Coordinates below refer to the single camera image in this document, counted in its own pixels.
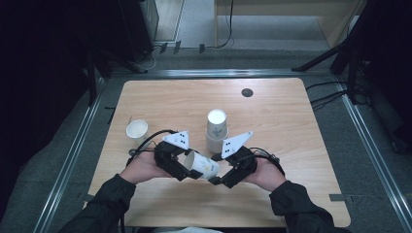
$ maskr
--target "table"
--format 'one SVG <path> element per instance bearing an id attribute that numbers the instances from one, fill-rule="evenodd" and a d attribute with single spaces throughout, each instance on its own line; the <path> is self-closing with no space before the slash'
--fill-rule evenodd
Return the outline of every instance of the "table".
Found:
<path id="1" fill-rule="evenodd" d="M 252 97 L 244 97 L 249 88 Z M 131 81 L 124 85 L 105 145 L 89 189 L 94 195 L 121 172 L 128 151 L 136 148 L 125 135 L 126 125 L 144 119 L 150 134 L 162 129 L 189 132 L 189 146 L 206 156 L 207 114 L 227 114 L 229 137 L 254 135 L 246 147 L 259 147 L 281 159 L 287 179 L 305 185 L 312 201 L 327 209 L 337 226 L 348 226 L 345 202 L 330 201 L 340 194 L 326 147 L 300 79 Z M 155 138 L 160 142 L 160 135 Z M 220 161 L 219 176 L 231 167 Z M 283 227 L 274 216 L 269 192 L 250 183 L 232 189 L 207 181 L 154 179 L 137 184 L 125 215 L 129 226 Z"/>
<path id="2" fill-rule="evenodd" d="M 331 48 L 345 35 L 364 0 L 234 0 L 234 16 L 316 16 Z M 215 47 L 218 16 L 230 16 L 230 0 L 215 0 Z"/>

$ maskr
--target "black jacket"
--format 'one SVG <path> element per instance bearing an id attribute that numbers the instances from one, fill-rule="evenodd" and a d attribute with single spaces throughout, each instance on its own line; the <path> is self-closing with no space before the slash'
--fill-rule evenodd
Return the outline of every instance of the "black jacket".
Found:
<path id="1" fill-rule="evenodd" d="M 115 175 L 103 183 L 92 201 L 59 232 L 109 232 L 127 212 L 135 189 L 136 185 Z M 335 228 L 330 213 L 313 204 L 306 188 L 300 184 L 287 181 L 269 197 L 273 213 L 285 216 L 291 233 L 349 232 Z"/>

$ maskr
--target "wooden tabletop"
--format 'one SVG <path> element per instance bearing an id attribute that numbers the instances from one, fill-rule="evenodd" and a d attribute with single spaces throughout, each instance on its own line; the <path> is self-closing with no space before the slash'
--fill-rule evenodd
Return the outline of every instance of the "wooden tabletop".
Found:
<path id="1" fill-rule="evenodd" d="M 242 90 L 253 91 L 244 97 Z M 143 119 L 149 134 L 162 129 L 189 132 L 189 147 L 206 156 L 207 114 L 227 114 L 229 138 L 253 131 L 245 147 L 258 147 L 281 159 L 286 177 L 306 186 L 312 201 L 328 210 L 335 225 L 348 226 L 344 202 L 330 201 L 340 188 L 300 79 L 132 81 L 124 85 L 89 194 L 120 173 L 137 145 L 127 138 L 131 119 Z M 154 140 L 160 142 L 161 136 Z M 219 162 L 223 176 L 231 167 Z M 137 184 L 125 216 L 129 226 L 281 227 L 269 192 L 250 183 L 229 189 L 207 181 L 154 179 Z"/>

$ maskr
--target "white bracket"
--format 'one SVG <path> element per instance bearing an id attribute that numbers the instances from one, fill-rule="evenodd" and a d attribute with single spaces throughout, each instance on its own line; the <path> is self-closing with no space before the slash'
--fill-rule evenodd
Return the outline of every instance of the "white bracket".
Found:
<path id="1" fill-rule="evenodd" d="M 163 141 L 178 148 L 187 150 L 189 148 L 189 133 L 188 131 L 182 131 L 164 136 Z"/>
<path id="2" fill-rule="evenodd" d="M 223 140 L 222 146 L 222 159 L 226 159 L 229 156 L 236 153 L 242 146 L 249 140 L 254 132 L 249 131 L 247 133 Z"/>

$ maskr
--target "cup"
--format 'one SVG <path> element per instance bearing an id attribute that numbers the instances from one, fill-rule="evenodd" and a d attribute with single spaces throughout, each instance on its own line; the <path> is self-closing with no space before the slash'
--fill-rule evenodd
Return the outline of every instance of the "cup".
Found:
<path id="1" fill-rule="evenodd" d="M 209 180 L 214 178 L 219 172 L 219 164 L 210 158 L 192 150 L 185 159 L 184 166 L 188 170 L 195 170 L 203 175 L 201 179 Z"/>
<path id="2" fill-rule="evenodd" d="M 126 128 L 126 135 L 141 145 L 148 139 L 149 125 L 142 119 L 131 121 Z"/>
<path id="3" fill-rule="evenodd" d="M 228 133 L 229 133 L 229 130 L 227 129 L 226 135 L 222 137 L 221 139 L 213 139 L 209 136 L 208 133 L 206 133 L 207 149 L 213 154 L 222 153 L 223 140 L 227 139 Z"/>
<path id="4" fill-rule="evenodd" d="M 207 135 L 214 140 L 219 140 L 227 135 L 226 113 L 215 109 L 207 115 Z"/>

